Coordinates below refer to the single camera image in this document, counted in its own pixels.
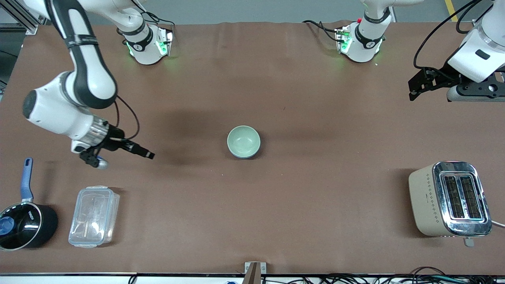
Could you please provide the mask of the green bowl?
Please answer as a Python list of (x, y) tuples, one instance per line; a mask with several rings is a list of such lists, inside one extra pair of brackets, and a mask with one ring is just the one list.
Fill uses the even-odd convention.
[(233, 128), (226, 139), (228, 144), (261, 144), (260, 135), (254, 128), (240, 125)]

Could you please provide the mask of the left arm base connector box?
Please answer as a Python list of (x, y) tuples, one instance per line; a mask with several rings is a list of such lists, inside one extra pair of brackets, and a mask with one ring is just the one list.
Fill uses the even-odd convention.
[(349, 47), (352, 43), (350, 25), (336, 28), (335, 30), (336, 47), (339, 54), (348, 54)]

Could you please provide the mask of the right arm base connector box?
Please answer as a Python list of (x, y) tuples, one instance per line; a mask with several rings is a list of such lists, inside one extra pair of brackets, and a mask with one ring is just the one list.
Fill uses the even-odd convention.
[(157, 47), (162, 56), (169, 56), (171, 45), (174, 39), (173, 30), (158, 27), (157, 32)]

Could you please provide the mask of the blue bowl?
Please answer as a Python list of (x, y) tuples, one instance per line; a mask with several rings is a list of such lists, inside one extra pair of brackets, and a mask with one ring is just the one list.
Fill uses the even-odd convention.
[(230, 153), (239, 159), (249, 159), (260, 150), (260, 144), (228, 144)]

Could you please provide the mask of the clear plastic food container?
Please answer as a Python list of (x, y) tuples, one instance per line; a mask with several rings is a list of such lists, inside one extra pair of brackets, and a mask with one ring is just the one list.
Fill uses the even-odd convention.
[(68, 242), (81, 248), (108, 244), (114, 234), (119, 201), (119, 194), (105, 186), (80, 190)]

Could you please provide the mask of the beige and chrome toaster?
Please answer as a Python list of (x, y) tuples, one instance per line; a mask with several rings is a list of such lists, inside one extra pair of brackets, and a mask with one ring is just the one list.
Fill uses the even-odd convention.
[(460, 237), (467, 247), (491, 233), (492, 219), (475, 167), (440, 161), (409, 175), (415, 225), (428, 237)]

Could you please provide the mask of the glass lid with blue knob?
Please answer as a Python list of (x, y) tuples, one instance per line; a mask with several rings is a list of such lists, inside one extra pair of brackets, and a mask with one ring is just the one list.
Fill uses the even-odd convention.
[(13, 251), (40, 246), (40, 211), (32, 203), (15, 204), (0, 213), (0, 250)]

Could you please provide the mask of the aluminium frame profile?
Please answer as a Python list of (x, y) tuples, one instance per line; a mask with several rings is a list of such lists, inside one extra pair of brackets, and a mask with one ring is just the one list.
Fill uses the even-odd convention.
[(9, 15), (15, 23), (0, 21), (0, 32), (22, 32), (26, 35), (35, 35), (38, 27), (45, 23), (45, 18), (31, 11), (22, 4), (21, 0), (0, 0), (0, 8)]

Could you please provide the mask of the metal table edge bracket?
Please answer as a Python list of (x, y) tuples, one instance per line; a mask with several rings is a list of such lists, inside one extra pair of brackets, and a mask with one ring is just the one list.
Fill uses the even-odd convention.
[(266, 262), (245, 262), (245, 277), (242, 284), (263, 284), (263, 275), (266, 273)]

